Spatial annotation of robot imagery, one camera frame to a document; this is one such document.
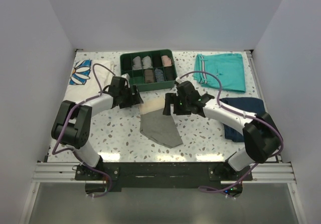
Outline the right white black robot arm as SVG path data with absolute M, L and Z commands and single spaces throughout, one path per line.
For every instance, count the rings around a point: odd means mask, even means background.
M 283 150 L 283 138 L 268 113 L 256 115 L 223 104 L 212 95 L 198 93 L 183 96 L 167 93 L 163 114 L 196 114 L 204 118 L 217 120 L 242 134 L 245 147 L 227 160 L 223 168 L 224 176 L 235 180 L 241 170 L 252 163 L 264 163 Z

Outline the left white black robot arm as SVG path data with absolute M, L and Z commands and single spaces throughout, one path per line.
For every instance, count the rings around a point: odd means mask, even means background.
M 129 84 L 129 75 L 114 76 L 98 95 L 79 103 L 65 100 L 54 121 L 51 137 L 56 140 L 52 153 L 71 151 L 93 180 L 104 174 L 102 157 L 89 142 L 91 119 L 97 114 L 118 107 L 128 108 L 143 103 L 136 86 Z

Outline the grey cream underwear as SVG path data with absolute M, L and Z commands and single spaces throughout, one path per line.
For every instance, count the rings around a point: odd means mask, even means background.
M 163 115 L 163 97 L 148 100 L 139 105 L 140 133 L 153 142 L 174 148 L 183 144 L 172 116 Z

